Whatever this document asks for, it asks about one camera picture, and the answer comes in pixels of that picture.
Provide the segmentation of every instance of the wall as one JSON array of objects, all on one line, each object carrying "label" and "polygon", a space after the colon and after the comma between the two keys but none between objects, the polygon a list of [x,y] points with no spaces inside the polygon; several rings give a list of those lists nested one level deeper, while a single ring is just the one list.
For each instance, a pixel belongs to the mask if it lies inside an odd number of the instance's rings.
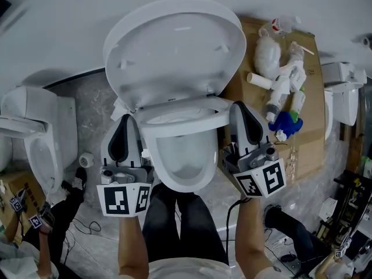
[{"label": "wall", "polygon": [[[102,47],[114,24],[155,0],[10,0],[0,19],[0,98],[14,85],[47,85],[103,67]],[[215,0],[239,14],[301,17],[316,35],[323,63],[350,61],[372,75],[372,51],[353,43],[372,33],[372,0]]]}]

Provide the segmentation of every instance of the human arm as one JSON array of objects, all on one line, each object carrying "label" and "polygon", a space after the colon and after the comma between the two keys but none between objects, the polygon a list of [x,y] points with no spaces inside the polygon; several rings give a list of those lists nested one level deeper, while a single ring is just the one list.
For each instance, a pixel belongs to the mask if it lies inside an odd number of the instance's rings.
[{"label": "human arm", "polygon": [[264,231],[258,198],[240,204],[235,255],[246,279],[254,279],[262,270],[273,266],[264,253]]},{"label": "human arm", "polygon": [[149,261],[138,218],[119,218],[119,229],[119,275],[148,278]]},{"label": "human arm", "polygon": [[328,255],[328,257],[325,259],[325,261],[318,267],[318,269],[315,272],[315,278],[316,279],[326,279],[327,276],[324,274],[327,267],[330,265],[330,263],[334,260],[335,252],[332,251],[331,254]]},{"label": "human arm", "polygon": [[16,212],[13,212],[12,219],[10,220],[8,226],[5,229],[4,234],[5,234],[6,240],[9,243],[12,243],[16,236],[17,229],[18,229],[19,216],[20,216],[20,213],[18,214]]},{"label": "human arm", "polygon": [[48,245],[49,229],[41,226],[39,230],[40,256],[37,273],[41,278],[48,278],[52,274],[51,254]]}]

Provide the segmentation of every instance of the concrete floor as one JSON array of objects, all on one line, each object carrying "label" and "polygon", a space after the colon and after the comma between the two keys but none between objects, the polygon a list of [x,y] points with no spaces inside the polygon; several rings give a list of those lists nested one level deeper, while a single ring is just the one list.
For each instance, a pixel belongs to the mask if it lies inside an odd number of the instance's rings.
[{"label": "concrete floor", "polygon": [[[99,205],[96,185],[100,184],[99,169],[100,164],[100,145],[103,136],[112,125],[110,115],[113,111],[113,103],[116,99],[107,82],[104,73],[92,74],[77,80],[57,85],[51,91],[60,96],[71,96],[76,99],[77,128],[78,128],[78,154],[89,152],[94,155],[95,165],[87,169],[88,182],[85,194],[85,201],[80,206],[77,218],[84,224],[89,225],[92,221],[97,221],[102,230],[93,232],[92,235],[80,233],[71,224],[67,239],[73,244],[73,236],[76,245],[70,252],[67,266],[75,271],[82,278],[111,278],[117,274],[117,247],[119,239],[119,225],[117,218],[103,217]],[[279,203],[283,210],[294,218],[304,223],[309,231],[316,230],[319,226],[317,214],[321,203],[329,196],[335,194],[337,185],[333,178],[339,176],[345,168],[348,144],[338,140],[339,123],[334,121],[334,127],[329,139],[325,142],[324,166],[317,174],[294,183],[275,194],[269,200],[262,202],[262,206],[269,203]],[[13,140],[14,161],[13,169],[23,169],[27,167],[27,156],[24,151],[23,142],[18,139]],[[66,180],[72,181],[78,162],[75,161],[66,170]],[[238,191],[230,184],[220,170],[204,189],[198,194],[207,204],[216,227],[220,232],[221,238],[226,238],[226,216],[228,208],[239,198]],[[53,203],[64,199],[62,189],[53,195]],[[235,234],[235,225],[238,209],[234,209],[230,218],[230,239]],[[144,214],[140,216],[143,223]],[[286,246],[277,243],[281,238],[281,233],[274,231],[266,245],[274,251],[277,256],[291,251],[294,253],[292,245]],[[64,260],[67,250],[65,245],[62,260]],[[229,243],[230,265],[233,278],[242,278],[242,273],[234,259],[234,242]],[[267,251],[268,257],[274,261],[275,265],[284,272],[288,272],[281,263],[276,260],[273,254]]]}]

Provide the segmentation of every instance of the cardboard box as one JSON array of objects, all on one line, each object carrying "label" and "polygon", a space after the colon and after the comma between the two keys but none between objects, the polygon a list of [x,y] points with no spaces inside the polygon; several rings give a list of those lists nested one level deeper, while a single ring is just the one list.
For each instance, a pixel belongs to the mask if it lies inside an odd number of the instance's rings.
[{"label": "cardboard box", "polygon": [[[255,55],[256,41],[258,40],[258,29],[265,24],[262,20],[240,17],[243,31],[247,40],[247,49],[245,57],[236,72],[235,76],[222,92],[221,97],[232,101],[243,101],[250,104],[259,112],[263,112],[266,102],[269,100],[270,91],[246,82],[249,72],[257,73],[253,62]],[[324,131],[325,131],[325,114],[324,114],[324,87],[321,76],[318,50],[313,34],[301,31],[294,31],[279,41],[282,51],[281,66],[285,65],[288,57],[286,51],[292,41],[311,50],[315,55],[305,52],[304,68],[306,71],[306,81],[304,84],[306,100],[300,113],[303,120],[301,130],[292,135],[285,143],[287,145],[276,145],[279,156],[284,159],[286,168],[290,165],[291,147],[297,160],[294,162],[293,180],[299,180],[307,177],[321,169],[324,157]],[[292,95],[287,99],[284,110],[289,110],[291,106]],[[219,143],[223,146],[230,143],[228,127],[225,128],[226,141]],[[274,133],[271,132],[271,141],[276,142]]]},{"label": "cardboard box", "polygon": [[[5,228],[9,224],[14,212],[9,204],[9,200],[23,188],[26,189],[27,211],[26,213],[22,213],[21,221],[23,225],[23,234],[26,234],[31,227],[28,218],[37,214],[41,209],[45,202],[45,195],[31,171],[20,171],[0,176],[0,196],[5,204],[4,210],[0,209],[0,220]],[[15,237],[15,243],[18,245],[22,241],[21,230],[22,228],[19,224]]]}]

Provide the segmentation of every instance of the black pants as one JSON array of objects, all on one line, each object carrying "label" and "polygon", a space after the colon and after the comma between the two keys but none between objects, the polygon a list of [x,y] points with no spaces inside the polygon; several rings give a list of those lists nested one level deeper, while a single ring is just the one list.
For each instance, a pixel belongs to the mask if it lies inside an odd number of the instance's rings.
[{"label": "black pants", "polygon": [[317,237],[308,232],[298,220],[282,212],[280,208],[271,208],[265,218],[265,226],[275,228],[293,240],[301,269],[308,273],[330,253],[331,249]]},{"label": "black pants", "polygon": [[[63,241],[66,237],[66,231],[69,229],[70,223],[75,218],[80,204],[83,202],[83,192],[72,192],[65,201],[57,203],[52,208],[52,214],[55,221],[53,231],[49,234],[48,245],[51,254],[51,261],[58,268],[60,257],[62,255]],[[26,241],[40,250],[39,230],[29,229],[24,236],[23,241]]]},{"label": "black pants", "polygon": [[[181,237],[174,218],[176,201],[181,212]],[[216,226],[203,200],[159,184],[153,188],[142,230],[149,262],[172,257],[196,257],[228,265]]]}]

